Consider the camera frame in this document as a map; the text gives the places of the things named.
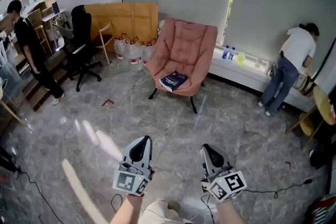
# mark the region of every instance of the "book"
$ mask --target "book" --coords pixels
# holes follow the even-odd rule
[[[179,86],[181,86],[188,79],[187,75],[178,73],[174,71],[167,76],[164,76],[159,80],[162,87],[170,92],[175,91]]]

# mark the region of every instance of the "white sneaker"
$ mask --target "white sneaker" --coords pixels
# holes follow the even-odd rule
[[[59,101],[60,101],[64,96],[65,96],[65,93],[63,93],[63,94],[61,95],[60,98],[55,98],[55,99],[53,100],[52,104],[53,104],[53,105],[57,105],[57,104],[59,103]]]

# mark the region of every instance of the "hand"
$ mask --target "hand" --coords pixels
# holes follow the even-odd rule
[[[40,71],[38,71],[38,70],[36,69],[36,67],[32,67],[32,69],[33,69],[33,72],[34,72],[35,74],[40,74]]]

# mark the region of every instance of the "white t-shirt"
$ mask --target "white t-shirt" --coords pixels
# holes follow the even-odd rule
[[[300,72],[307,55],[311,58],[314,56],[315,41],[308,31],[300,27],[288,30],[287,35],[290,35],[290,37],[283,44],[280,51],[284,52],[283,55]]]
[[[7,37],[7,34],[5,31],[0,32],[0,37],[4,40]]]

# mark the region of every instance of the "black cable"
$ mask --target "black cable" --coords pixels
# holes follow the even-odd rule
[[[50,206],[50,204],[48,203],[48,201],[46,200],[46,198],[45,198],[45,197],[43,196],[43,194],[41,193],[41,191],[40,191],[40,189],[38,188],[36,182],[35,182],[35,181],[33,181],[33,182],[30,181],[30,177],[29,177],[29,175],[28,175],[26,172],[22,171],[21,169],[19,169],[18,172],[19,172],[19,173],[22,173],[22,174],[26,174],[27,177],[28,177],[28,181],[29,181],[29,183],[31,183],[31,184],[35,184],[35,186],[36,186],[38,192],[41,194],[43,200],[44,200],[44,201],[47,203],[47,205],[50,207],[50,209],[51,209],[52,212],[54,213],[54,215],[55,215],[55,217],[57,218],[57,220],[58,220],[59,222],[61,222],[62,224],[64,224],[64,223],[57,217],[57,215],[55,214],[54,210],[52,209],[52,207]]]
[[[205,203],[205,201],[203,200],[203,198],[206,197],[206,196],[208,196],[208,200]],[[209,195],[204,195],[204,196],[201,197],[202,203],[204,203],[204,205],[210,210],[212,222],[213,222],[213,224],[215,224],[214,215],[212,214],[212,210],[211,210],[211,208],[209,206],[209,199],[210,199],[210,194]]]
[[[114,212],[116,212],[116,213],[117,213],[116,209],[114,208],[114,206],[113,206],[113,204],[112,204],[112,202],[113,202],[113,199],[114,199],[116,196],[119,196],[119,197],[120,197],[120,199],[121,199],[121,202],[120,202],[120,206],[119,206],[119,207],[121,207],[121,205],[122,205],[122,196],[121,196],[120,194],[116,194],[116,195],[114,195],[114,197],[113,197],[113,198],[112,198],[112,200],[111,200],[111,206],[112,206],[112,208],[113,208]]]
[[[292,188],[292,187],[301,187],[301,186],[303,186],[303,185],[310,184],[310,183],[312,183],[312,182],[314,182],[314,181],[320,179],[320,178],[323,177],[323,176],[324,176],[324,175],[321,175],[321,176],[319,176],[319,177],[317,177],[317,178],[315,178],[315,179],[311,179],[311,178],[309,178],[309,179],[306,179],[306,180],[305,180],[303,183],[301,183],[301,184],[293,184],[293,185],[289,186],[288,188],[281,188],[281,189],[278,189],[278,190],[258,191],[258,190],[244,189],[243,191],[247,191],[247,192],[249,192],[249,193],[274,193],[273,198],[274,198],[274,199],[277,199],[278,196],[279,196],[278,193],[279,193],[280,191],[288,190],[288,189],[290,189],[290,188]]]

